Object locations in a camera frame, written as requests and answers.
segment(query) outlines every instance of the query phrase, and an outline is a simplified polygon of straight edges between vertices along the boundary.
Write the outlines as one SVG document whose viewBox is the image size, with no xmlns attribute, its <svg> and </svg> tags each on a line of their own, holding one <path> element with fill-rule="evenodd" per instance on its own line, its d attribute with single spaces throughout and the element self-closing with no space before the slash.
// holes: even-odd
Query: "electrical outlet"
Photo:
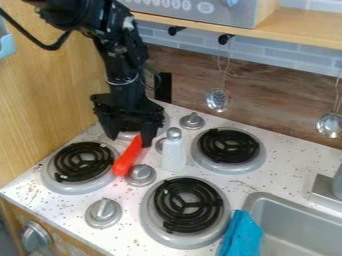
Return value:
<svg viewBox="0 0 342 256">
<path fill-rule="evenodd" d="M 14 54 L 16 51 L 13 35 L 6 30 L 5 22 L 0 17 L 0 59 Z"/>
</svg>

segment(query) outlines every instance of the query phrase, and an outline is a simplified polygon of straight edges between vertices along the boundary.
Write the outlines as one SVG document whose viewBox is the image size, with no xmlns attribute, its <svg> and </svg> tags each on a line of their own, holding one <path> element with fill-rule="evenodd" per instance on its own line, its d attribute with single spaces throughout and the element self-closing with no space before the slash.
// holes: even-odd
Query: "hook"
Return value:
<svg viewBox="0 0 342 256">
<path fill-rule="evenodd" d="M 169 27 L 168 32 L 170 36 L 175 36 L 177 32 L 182 31 L 184 29 L 186 29 L 186 27 L 174 26 L 174 27 Z"/>
<path fill-rule="evenodd" d="M 225 45 L 228 43 L 228 41 L 230 39 L 232 39 L 235 35 L 232 35 L 232 34 L 223 34 L 223 35 L 220 35 L 219 38 L 217 39 L 218 43 L 220 45 Z"/>
</svg>

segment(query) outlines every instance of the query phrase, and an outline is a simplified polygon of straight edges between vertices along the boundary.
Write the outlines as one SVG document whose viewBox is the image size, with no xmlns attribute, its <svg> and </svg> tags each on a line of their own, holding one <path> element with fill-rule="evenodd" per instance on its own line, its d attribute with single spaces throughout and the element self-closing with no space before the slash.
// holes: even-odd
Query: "wooden panel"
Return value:
<svg viewBox="0 0 342 256">
<path fill-rule="evenodd" d="M 233 101 L 225 113 L 217 114 L 204 101 L 208 90 L 222 86 L 217 57 L 149 48 L 151 63 L 173 73 L 174 104 L 342 149 L 341 139 L 324 138 L 315 128 L 317 118 L 332 108 L 334 78 L 232 61 L 225 87 Z"/>
<path fill-rule="evenodd" d="M 342 14 L 279 8 L 256 29 L 134 13 L 138 20 L 342 50 Z"/>
<path fill-rule="evenodd" d="M 0 198 L 0 214 L 3 217 L 6 229 L 8 230 L 8 233 L 12 238 L 17 252 L 20 256 L 25 256 L 25 251 L 21 246 L 20 237 L 18 236 L 18 234 L 22 230 L 21 225 L 18 221 L 16 221 L 10 205 L 2 198 Z"/>
<path fill-rule="evenodd" d="M 280 0 L 260 0 L 257 16 L 257 24 L 264 21 L 280 7 Z"/>
<path fill-rule="evenodd" d="M 12 231 L 14 237 L 17 239 L 18 234 L 24 230 L 24 224 L 27 221 L 34 221 L 41 225 L 51 236 L 52 244 L 49 246 L 49 249 L 53 251 L 58 256 L 102 256 L 103 254 L 89 247 L 88 245 L 80 242 L 79 240 L 67 235 L 61 230 L 52 227 L 46 221 L 38 218 L 35 215 L 24 211 L 23 209 L 11 204 L 0 198 L 0 210 L 10 215 L 10 226 L 12 227 Z M 20 241 L 19 248 L 21 250 L 21 255 L 24 255 L 24 251 L 21 247 Z"/>
<path fill-rule="evenodd" d="M 22 1 L 0 6 L 46 43 L 61 34 Z M 107 87 L 102 61 L 81 34 L 48 52 L 8 28 L 17 53 L 0 60 L 0 187 L 93 123 L 89 96 Z"/>
</svg>

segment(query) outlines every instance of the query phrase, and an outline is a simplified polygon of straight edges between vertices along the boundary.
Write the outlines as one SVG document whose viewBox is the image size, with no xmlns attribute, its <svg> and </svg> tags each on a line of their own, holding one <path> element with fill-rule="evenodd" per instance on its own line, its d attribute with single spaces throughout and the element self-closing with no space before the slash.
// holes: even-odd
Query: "sink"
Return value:
<svg viewBox="0 0 342 256">
<path fill-rule="evenodd" d="M 264 230 L 262 256 L 341 256 L 342 219 L 268 193 L 243 206 Z"/>
</svg>

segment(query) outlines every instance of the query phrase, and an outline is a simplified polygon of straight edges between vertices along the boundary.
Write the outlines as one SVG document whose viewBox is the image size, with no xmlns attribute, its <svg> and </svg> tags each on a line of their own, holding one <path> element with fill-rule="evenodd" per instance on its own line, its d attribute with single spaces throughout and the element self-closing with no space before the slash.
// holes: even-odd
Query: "faucet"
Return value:
<svg viewBox="0 0 342 256">
<path fill-rule="evenodd" d="M 342 201 L 342 164 L 338 168 L 333 180 L 331 192 Z"/>
<path fill-rule="evenodd" d="M 342 164 L 333 178 L 317 174 L 309 200 L 342 212 Z"/>
</svg>

